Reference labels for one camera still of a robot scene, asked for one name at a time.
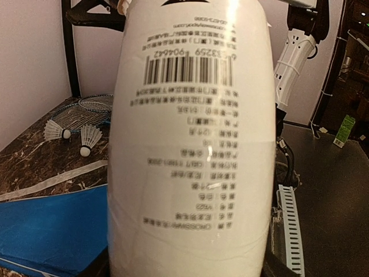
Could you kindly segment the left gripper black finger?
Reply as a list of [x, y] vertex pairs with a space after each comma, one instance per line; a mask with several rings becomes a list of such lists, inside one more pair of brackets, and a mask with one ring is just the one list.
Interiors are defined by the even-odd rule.
[[285, 275], [285, 265], [269, 250], [265, 252], [261, 277], [282, 277]]

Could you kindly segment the blue racket bag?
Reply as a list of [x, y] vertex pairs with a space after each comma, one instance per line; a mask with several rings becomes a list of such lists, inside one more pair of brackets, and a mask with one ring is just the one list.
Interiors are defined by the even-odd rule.
[[107, 249], [107, 184], [34, 193], [107, 165], [99, 160], [1, 194], [1, 267], [29, 276], [77, 276]]

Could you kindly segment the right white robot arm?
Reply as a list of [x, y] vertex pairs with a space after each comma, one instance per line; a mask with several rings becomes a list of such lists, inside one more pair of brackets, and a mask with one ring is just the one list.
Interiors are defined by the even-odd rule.
[[[132, 1], [80, 1], [65, 11], [73, 25], [101, 27], [122, 32]], [[274, 68], [277, 118], [283, 119], [292, 88], [312, 50], [329, 33], [329, 1], [286, 1], [288, 33], [284, 49]]]

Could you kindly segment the white shuttlecock tube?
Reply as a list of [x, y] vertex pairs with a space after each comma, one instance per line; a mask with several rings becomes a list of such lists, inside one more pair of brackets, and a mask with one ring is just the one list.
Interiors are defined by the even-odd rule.
[[132, 1], [109, 138], [111, 276], [260, 276], [276, 151], [258, 1]]

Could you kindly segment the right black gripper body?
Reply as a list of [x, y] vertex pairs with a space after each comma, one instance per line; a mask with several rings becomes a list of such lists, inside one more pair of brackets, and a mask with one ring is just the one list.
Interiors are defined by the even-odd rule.
[[130, 1], [79, 1], [66, 11], [68, 21], [78, 27], [124, 28], [125, 4]]

